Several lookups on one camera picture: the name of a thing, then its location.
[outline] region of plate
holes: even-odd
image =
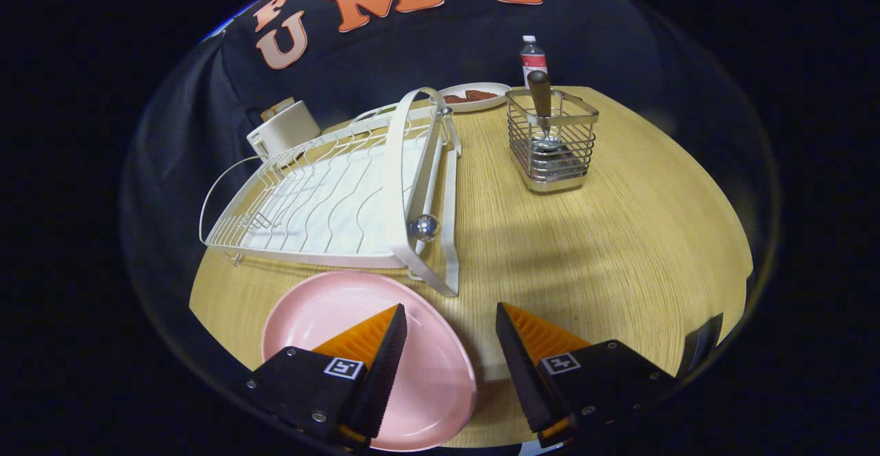
[[[465,98],[465,90],[469,89],[487,91],[489,93],[495,93],[497,96],[495,98],[487,98],[486,100],[478,100],[476,102],[465,102],[464,104],[447,104],[453,112],[483,111],[491,109],[492,107],[497,107],[504,103],[506,100],[504,94],[510,91],[510,87],[502,83],[468,83],[444,87],[444,89],[440,90],[440,95],[458,95]]]
[[[455,437],[471,419],[476,378],[468,353],[446,320],[398,281],[354,271],[326,272],[302,281],[269,313],[263,361],[286,346],[313,349],[397,303],[406,308],[406,343],[371,447],[430,449]]]

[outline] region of bottle label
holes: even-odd
[[[532,71],[544,71],[547,73],[546,55],[522,55],[522,80],[525,87],[529,86],[529,73]]]
[[[524,67],[537,67],[544,69],[547,68],[547,56],[546,55],[522,55],[522,65]]]

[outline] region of round table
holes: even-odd
[[[494,331],[504,301],[590,343],[618,339],[670,375],[685,335],[723,313],[720,339],[745,308],[752,259],[728,199],[688,152],[641,116],[590,87],[559,86],[597,108],[592,164],[574,191],[537,195],[509,157],[506,107],[454,116],[463,150],[456,184],[458,297],[405,270],[367,270],[411,287],[440,312],[474,363],[474,415],[444,446],[534,440]],[[337,124],[327,131],[345,127]],[[443,170],[437,186],[443,186]],[[440,196],[434,197],[440,213]],[[442,268],[442,252],[424,256]],[[261,330],[292,286],[334,268],[245,257],[238,267],[205,252],[189,306],[251,369]]]

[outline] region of wire basket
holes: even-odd
[[[535,192],[554,192],[581,186],[590,168],[600,113],[587,102],[551,89],[547,134],[538,126],[528,89],[507,92],[510,152],[525,186]]]

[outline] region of dish rack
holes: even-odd
[[[433,98],[434,105],[414,108],[420,93]],[[430,214],[444,149],[443,214],[434,218]],[[252,255],[336,267],[406,267],[413,280],[425,281],[444,296],[456,296],[455,187],[460,155],[452,110],[437,90],[421,87],[396,105],[364,112],[339,131],[278,155],[255,155],[233,164],[205,196],[199,239],[233,265]],[[205,206],[214,188],[232,169],[257,158],[266,162],[204,237]],[[445,278],[420,256],[436,233],[410,230],[416,219],[440,223]]]
[[[590,168],[600,113],[577,96],[550,90],[550,116],[535,113],[531,92],[507,92],[510,153],[525,186],[535,192],[553,192],[581,186]],[[541,129],[541,121],[548,126]]]

